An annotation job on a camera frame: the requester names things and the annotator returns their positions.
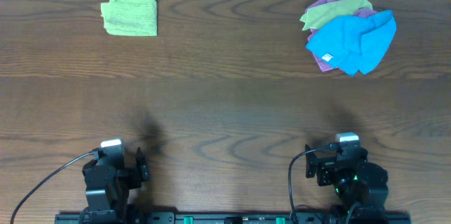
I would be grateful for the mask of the blue microfiber cloth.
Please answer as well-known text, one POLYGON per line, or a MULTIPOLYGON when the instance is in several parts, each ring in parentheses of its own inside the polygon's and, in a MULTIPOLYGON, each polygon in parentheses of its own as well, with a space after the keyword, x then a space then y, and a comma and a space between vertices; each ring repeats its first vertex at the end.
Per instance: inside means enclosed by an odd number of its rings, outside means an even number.
POLYGON ((368 18, 340 16, 325 24, 306 48, 332 68, 349 76, 370 73, 381 62, 397 31, 393 12, 368 18))

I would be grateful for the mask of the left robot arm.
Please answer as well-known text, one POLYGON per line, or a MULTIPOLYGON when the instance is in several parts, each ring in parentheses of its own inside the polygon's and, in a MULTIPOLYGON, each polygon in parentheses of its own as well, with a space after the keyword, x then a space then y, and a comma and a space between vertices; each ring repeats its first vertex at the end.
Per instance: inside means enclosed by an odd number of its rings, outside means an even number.
POLYGON ((135 165, 125 165, 121 145, 97 148, 94 159, 82 168, 88 206, 78 216, 78 223, 145 223, 144 214, 128 203, 129 192, 150 179, 146 156, 141 149, 135 165))

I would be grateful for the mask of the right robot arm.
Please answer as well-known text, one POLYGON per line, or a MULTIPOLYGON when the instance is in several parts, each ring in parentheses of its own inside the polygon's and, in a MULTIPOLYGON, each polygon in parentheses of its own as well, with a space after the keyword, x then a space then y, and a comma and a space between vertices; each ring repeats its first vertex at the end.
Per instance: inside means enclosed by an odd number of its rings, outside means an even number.
POLYGON ((318 149, 306 145, 306 177, 318 186, 332 185, 342 204, 333 206, 324 223, 387 223, 388 172, 367 161, 360 141, 334 142, 318 149))

